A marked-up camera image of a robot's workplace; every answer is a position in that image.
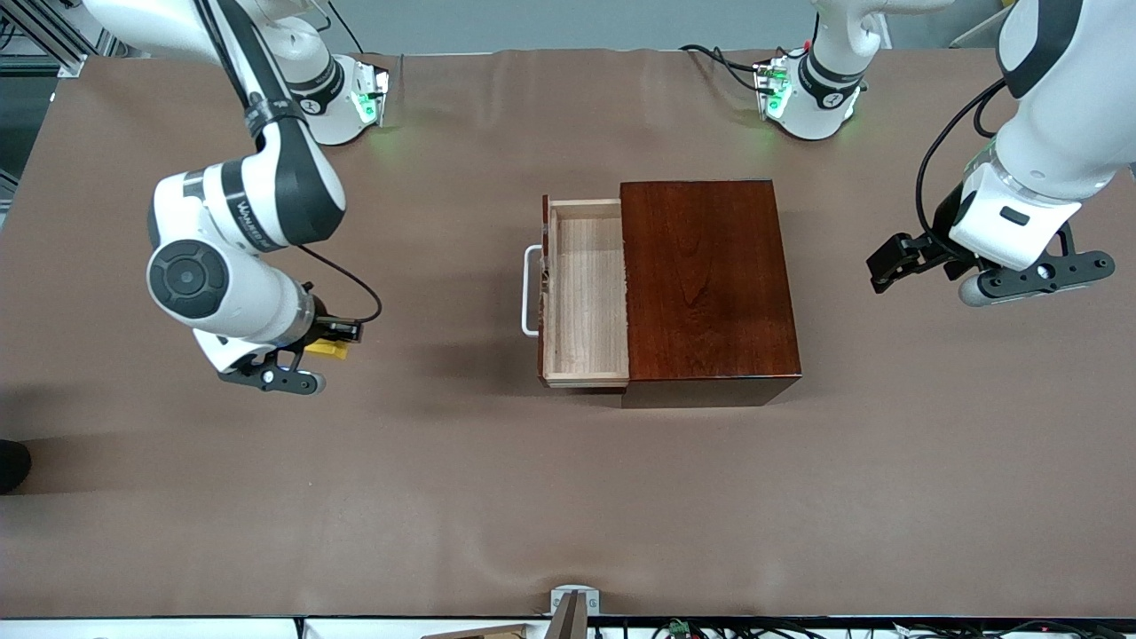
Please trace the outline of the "brown board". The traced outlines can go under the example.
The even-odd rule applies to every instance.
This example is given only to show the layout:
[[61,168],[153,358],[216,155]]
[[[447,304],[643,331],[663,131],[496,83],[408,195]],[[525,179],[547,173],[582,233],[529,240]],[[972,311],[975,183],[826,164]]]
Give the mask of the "brown board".
[[528,639],[528,624],[511,623],[503,626],[474,626],[423,634],[421,639]]

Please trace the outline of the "small metal bracket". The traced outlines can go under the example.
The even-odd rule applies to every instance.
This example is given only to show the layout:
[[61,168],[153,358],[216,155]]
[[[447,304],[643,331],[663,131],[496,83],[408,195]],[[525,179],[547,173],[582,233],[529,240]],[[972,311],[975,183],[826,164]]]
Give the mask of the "small metal bracket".
[[580,607],[586,609],[588,616],[602,615],[601,591],[591,586],[556,586],[550,591],[550,615],[556,614],[557,607],[565,598],[577,594]]

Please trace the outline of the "black round object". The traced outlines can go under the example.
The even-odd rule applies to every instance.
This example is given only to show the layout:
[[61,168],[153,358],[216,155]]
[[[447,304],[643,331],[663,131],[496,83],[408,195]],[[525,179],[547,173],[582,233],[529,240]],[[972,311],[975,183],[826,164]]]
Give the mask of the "black round object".
[[20,488],[32,468],[31,453],[23,442],[0,439],[0,496]]

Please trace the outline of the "aluminium frame profile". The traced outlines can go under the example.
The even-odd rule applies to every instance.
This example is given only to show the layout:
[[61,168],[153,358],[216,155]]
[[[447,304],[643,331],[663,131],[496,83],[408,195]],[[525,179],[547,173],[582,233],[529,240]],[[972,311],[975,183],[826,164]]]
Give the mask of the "aluminium frame profile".
[[[5,52],[9,32],[30,41],[30,53]],[[97,52],[69,20],[45,0],[0,0],[0,77],[75,78]]]

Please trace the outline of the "brown table cloth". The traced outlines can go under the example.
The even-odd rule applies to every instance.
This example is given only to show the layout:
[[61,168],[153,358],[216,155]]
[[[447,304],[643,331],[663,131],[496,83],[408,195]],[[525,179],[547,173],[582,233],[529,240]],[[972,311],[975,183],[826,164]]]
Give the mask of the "brown table cloth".
[[[918,161],[989,51],[878,53],[824,143],[690,53],[410,57],[329,149],[320,252],[377,288],[314,398],[220,382],[147,294],[154,182],[252,150],[211,65],[65,80],[0,233],[0,616],[605,611],[1136,616],[1136,179],[1076,215],[1095,287],[970,309],[872,294]],[[633,410],[537,381],[519,327],[544,196],[772,179],[803,377],[755,408]]]

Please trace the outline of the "grey stand post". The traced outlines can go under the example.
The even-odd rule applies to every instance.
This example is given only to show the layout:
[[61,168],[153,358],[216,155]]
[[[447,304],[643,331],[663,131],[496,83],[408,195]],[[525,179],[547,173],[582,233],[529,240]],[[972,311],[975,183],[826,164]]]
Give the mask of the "grey stand post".
[[573,592],[560,603],[552,615],[543,639],[588,639],[588,615]]

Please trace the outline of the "wooden drawer with white handle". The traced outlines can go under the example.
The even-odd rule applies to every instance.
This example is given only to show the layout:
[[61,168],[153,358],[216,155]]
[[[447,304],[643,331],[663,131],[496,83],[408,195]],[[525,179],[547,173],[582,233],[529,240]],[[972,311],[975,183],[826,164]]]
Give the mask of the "wooden drawer with white handle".
[[624,246],[618,199],[543,200],[542,239],[524,252],[520,327],[536,340],[544,387],[627,387]]

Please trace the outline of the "dark wooden cabinet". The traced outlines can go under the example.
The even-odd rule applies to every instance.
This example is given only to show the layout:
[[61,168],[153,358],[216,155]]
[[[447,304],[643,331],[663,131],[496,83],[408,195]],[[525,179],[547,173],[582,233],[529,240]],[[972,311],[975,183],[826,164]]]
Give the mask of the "dark wooden cabinet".
[[619,189],[627,409],[753,407],[802,376],[770,179]]

